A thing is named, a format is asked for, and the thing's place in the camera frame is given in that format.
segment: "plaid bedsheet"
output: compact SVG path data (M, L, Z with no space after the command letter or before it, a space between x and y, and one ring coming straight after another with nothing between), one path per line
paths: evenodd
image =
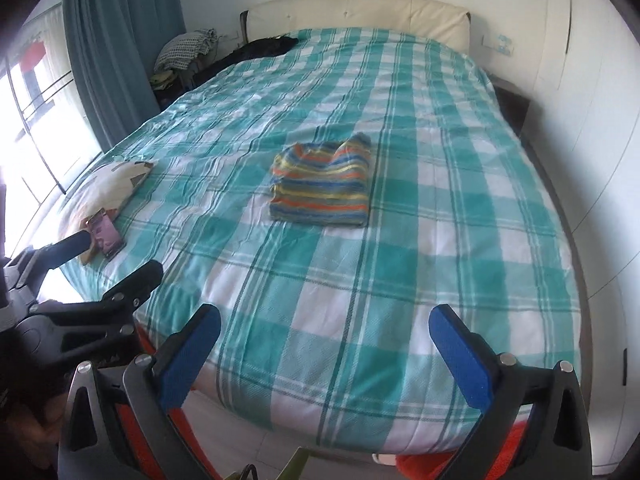
M579 370L558 215L470 58L384 30L296 34L288 54L225 70L104 156L157 165L116 221L126 248L65 274L95 299L161 261L138 319L158 344L215 304L208 389L265 428L369 452L458 446L478 412L430 339L434 305L495 351ZM372 140L368 225L272 221L274 156L354 132Z

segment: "cream leather headboard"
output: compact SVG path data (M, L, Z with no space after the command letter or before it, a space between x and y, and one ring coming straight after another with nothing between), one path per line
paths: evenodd
M301 28L375 27L437 40L468 54L468 10L435 0L274 0L241 16L247 41Z

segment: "blue curtain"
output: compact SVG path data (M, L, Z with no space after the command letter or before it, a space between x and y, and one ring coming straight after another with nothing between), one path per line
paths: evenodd
M78 93L106 152L160 112L148 78L185 31L180 0L62 0Z

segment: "pink phone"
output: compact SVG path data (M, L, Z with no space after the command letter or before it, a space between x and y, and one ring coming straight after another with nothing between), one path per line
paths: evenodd
M125 241L104 208L89 218L86 226L107 260L111 260L124 247Z

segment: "black garment on bed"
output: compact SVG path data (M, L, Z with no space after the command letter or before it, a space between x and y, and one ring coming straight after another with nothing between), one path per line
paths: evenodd
M231 54L212 63L204 70L193 76L194 88L206 83L213 76L241 61L257 59L259 57L276 57L286 54L298 44L298 38L281 36L279 38L263 38L247 43L234 50Z

